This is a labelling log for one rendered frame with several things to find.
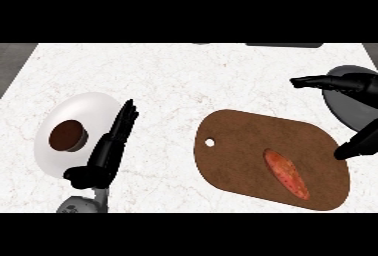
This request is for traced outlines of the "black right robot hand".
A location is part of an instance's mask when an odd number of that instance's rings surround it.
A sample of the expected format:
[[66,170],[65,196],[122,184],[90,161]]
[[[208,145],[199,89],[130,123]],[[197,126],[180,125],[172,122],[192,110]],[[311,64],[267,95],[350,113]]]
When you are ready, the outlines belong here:
[[[319,75],[289,79],[295,88],[317,88],[336,91],[347,97],[378,109],[378,75],[348,73],[342,76]],[[344,160],[378,153],[378,117],[335,150],[333,157]]]

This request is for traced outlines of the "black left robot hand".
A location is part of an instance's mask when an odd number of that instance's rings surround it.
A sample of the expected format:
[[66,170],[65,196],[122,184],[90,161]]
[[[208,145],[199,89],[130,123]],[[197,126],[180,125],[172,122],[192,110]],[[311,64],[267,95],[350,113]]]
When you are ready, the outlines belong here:
[[96,143],[84,166],[70,167],[63,172],[63,178],[70,181],[75,189],[106,189],[116,176],[124,147],[131,134],[138,112],[128,99],[116,114],[112,127]]

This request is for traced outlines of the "dark grey pan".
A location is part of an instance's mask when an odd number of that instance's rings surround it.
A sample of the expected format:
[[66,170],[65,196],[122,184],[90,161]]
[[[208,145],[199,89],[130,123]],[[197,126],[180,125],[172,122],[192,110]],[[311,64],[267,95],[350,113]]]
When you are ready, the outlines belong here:
[[[347,73],[369,73],[378,75],[376,71],[355,65],[335,67],[329,70],[327,75],[342,76]],[[323,90],[321,96],[338,121],[355,132],[378,118],[378,109],[364,105],[339,92]]]

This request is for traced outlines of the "brown wooden cutting board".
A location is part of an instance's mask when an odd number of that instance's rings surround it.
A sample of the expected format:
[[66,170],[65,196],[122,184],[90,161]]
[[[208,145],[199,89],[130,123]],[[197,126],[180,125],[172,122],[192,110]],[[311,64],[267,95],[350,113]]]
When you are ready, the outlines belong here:
[[[333,157],[338,144],[314,125],[218,110],[202,120],[194,137],[194,162],[206,182],[218,189],[311,210],[332,210],[350,191],[347,163]],[[270,149],[293,163],[310,198],[298,198],[267,169]]]

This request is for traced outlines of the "orange sweet potato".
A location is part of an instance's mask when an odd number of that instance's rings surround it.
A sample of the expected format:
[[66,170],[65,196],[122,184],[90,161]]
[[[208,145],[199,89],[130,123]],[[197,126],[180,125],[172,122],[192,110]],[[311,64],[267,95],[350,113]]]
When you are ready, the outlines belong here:
[[271,149],[264,150],[262,158],[267,169],[270,170],[285,189],[296,198],[301,200],[308,200],[310,192],[292,161]]

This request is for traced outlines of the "white oval plate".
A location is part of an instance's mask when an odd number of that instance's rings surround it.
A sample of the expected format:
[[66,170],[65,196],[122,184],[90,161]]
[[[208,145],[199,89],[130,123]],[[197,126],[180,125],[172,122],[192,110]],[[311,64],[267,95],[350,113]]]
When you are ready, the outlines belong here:
[[109,95],[90,92],[66,99],[51,110],[34,140],[35,162],[47,175],[62,178],[67,168],[85,164],[119,109]]

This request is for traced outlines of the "dark grey flat appliance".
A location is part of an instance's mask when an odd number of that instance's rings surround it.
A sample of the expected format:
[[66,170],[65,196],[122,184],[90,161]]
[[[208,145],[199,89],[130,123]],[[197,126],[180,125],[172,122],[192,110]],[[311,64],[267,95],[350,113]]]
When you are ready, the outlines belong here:
[[323,43],[245,43],[246,46],[261,47],[290,47],[290,48],[319,48]]

